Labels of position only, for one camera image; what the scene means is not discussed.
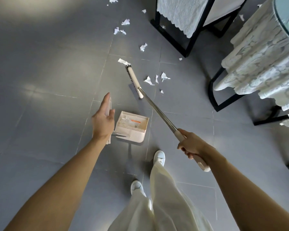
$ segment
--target orange label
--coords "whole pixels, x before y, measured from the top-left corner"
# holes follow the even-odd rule
[[[141,123],[141,122],[139,122],[139,121],[136,121],[136,120],[131,120],[132,122],[137,122],[137,123]]]

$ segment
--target hand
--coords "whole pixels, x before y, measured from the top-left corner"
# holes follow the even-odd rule
[[[185,155],[187,155],[189,159],[194,159],[194,155],[199,155],[204,159],[204,161],[206,161],[206,159],[216,151],[214,147],[194,133],[187,132],[183,129],[178,130],[186,137],[186,139],[180,142],[177,148],[184,151]]]
[[[115,128],[115,110],[109,111],[109,116],[105,115],[109,105],[110,93],[104,96],[99,110],[92,116],[93,138],[108,140]]]

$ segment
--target lace tablecloth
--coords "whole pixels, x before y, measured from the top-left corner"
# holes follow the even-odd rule
[[[267,0],[231,39],[234,50],[222,61],[228,75],[214,90],[233,87],[237,94],[260,90],[261,99],[274,98],[289,109],[289,36]],[[289,127],[289,120],[281,123]]]

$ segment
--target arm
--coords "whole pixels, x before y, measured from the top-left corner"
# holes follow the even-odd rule
[[[105,116],[109,97],[108,93],[92,117],[92,140],[29,198],[5,231],[69,229],[96,160],[114,129],[115,111]]]
[[[178,145],[189,159],[201,156],[210,166],[229,209],[241,231],[289,231],[289,213],[241,174],[214,147],[197,135],[179,129],[186,136]]]

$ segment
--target chair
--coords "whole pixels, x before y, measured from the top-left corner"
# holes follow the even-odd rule
[[[208,0],[200,17],[196,30],[190,38],[189,44],[184,49],[169,33],[160,26],[161,14],[157,11],[158,0],[156,0],[155,19],[150,23],[178,50],[183,57],[188,57],[201,31],[207,29],[217,37],[222,37],[234,21],[241,8],[247,0]],[[214,25],[224,19],[228,19],[222,30]]]

